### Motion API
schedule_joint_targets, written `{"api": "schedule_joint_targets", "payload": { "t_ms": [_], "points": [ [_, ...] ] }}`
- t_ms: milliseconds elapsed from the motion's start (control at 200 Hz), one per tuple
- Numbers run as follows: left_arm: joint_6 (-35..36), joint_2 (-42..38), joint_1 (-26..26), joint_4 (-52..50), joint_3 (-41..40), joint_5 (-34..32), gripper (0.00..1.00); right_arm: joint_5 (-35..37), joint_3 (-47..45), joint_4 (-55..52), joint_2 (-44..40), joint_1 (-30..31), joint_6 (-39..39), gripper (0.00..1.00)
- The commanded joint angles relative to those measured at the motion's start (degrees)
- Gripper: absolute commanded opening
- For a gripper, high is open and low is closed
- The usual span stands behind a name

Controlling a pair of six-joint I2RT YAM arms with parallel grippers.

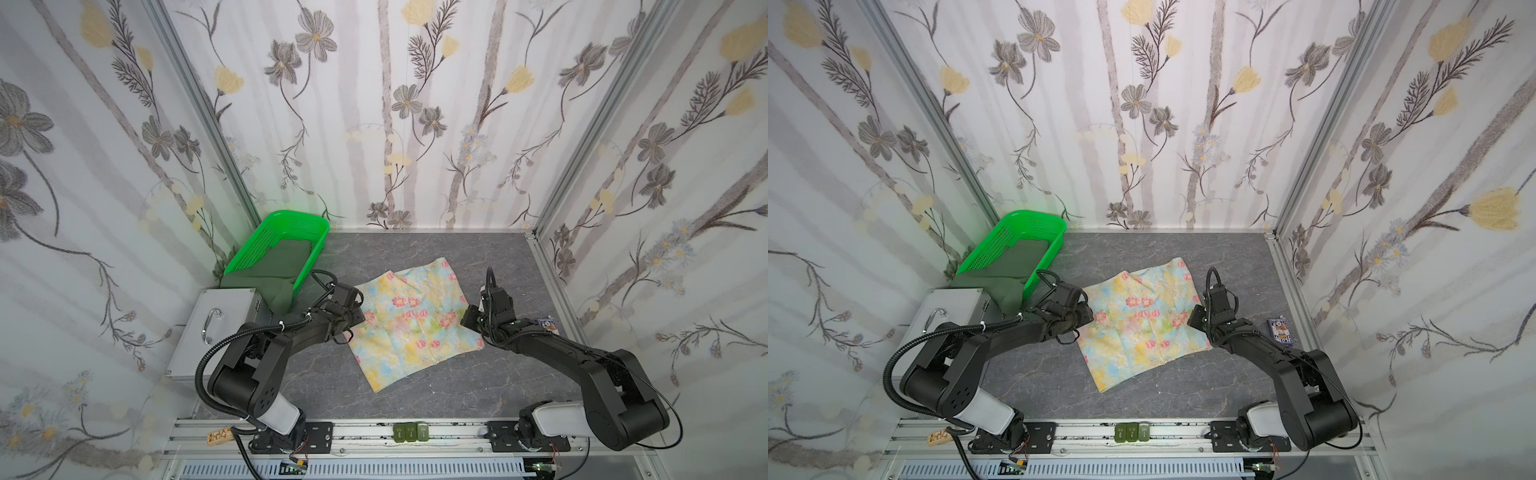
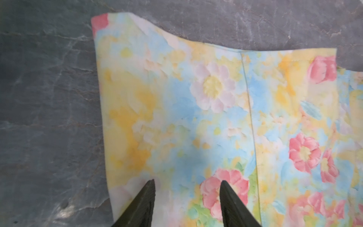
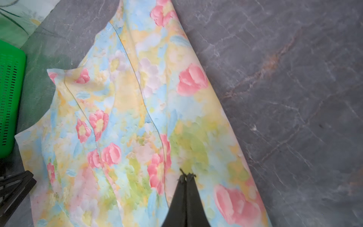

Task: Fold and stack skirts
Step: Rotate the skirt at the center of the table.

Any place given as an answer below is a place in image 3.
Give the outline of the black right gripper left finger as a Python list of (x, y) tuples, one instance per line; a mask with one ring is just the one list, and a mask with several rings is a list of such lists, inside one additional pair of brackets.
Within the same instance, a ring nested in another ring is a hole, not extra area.
[(187, 175), (180, 169), (182, 174), (178, 179), (178, 184), (168, 214), (162, 227), (186, 227), (187, 226)]

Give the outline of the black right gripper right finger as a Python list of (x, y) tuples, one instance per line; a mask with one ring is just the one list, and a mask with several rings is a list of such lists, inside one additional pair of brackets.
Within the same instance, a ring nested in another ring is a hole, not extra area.
[(187, 227), (210, 227), (197, 189), (195, 175), (186, 178), (186, 216)]

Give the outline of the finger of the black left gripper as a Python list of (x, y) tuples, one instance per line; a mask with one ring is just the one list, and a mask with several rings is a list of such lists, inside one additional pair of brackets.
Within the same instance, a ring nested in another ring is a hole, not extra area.
[(1, 226), (5, 226), (35, 184), (30, 171), (1, 177)]

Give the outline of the floral pastel skirt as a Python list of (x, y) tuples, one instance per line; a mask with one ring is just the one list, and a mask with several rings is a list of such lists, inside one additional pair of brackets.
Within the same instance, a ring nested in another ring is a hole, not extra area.
[(36, 227), (159, 227), (183, 172), (211, 226), (271, 226), (171, 1), (120, 1), (77, 68), (47, 73), (50, 109), (15, 137)]

